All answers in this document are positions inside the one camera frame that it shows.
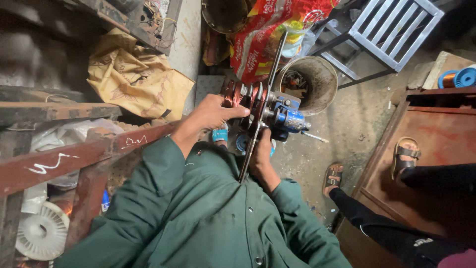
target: green shirt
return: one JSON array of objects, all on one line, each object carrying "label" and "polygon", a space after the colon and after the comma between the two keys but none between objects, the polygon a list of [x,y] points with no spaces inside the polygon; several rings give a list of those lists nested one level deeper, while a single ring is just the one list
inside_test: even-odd
[{"label": "green shirt", "polygon": [[220,147],[197,143],[185,160],[170,137],[160,139],[54,267],[351,267],[295,181],[270,197],[238,175]]}]

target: metal bucket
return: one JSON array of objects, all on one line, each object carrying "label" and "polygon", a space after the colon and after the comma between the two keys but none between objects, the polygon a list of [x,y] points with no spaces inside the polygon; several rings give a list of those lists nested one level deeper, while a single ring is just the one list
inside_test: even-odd
[{"label": "metal bucket", "polygon": [[325,110],[337,93],[337,74],[332,65],[318,56],[306,56],[289,62],[276,76],[273,91],[281,91],[284,74],[287,71],[299,71],[306,82],[307,97],[301,101],[299,110],[304,116],[316,115]]}]

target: person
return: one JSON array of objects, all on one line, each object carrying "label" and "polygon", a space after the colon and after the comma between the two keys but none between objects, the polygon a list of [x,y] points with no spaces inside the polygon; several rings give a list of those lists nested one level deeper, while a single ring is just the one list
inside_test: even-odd
[{"label": "person", "polygon": [[[392,179],[433,194],[475,195],[476,164],[417,166],[418,143],[402,137],[395,146]],[[323,195],[334,201],[349,222],[411,268],[476,268],[476,251],[460,243],[429,234],[377,215],[340,189],[344,166],[326,170]]]},{"label": "person", "polygon": [[242,184],[232,153],[196,142],[249,115],[244,107],[221,107],[223,100],[209,94],[170,136],[145,148],[105,216],[54,267],[350,268],[298,184],[271,167],[269,130],[250,164],[258,181]]}]

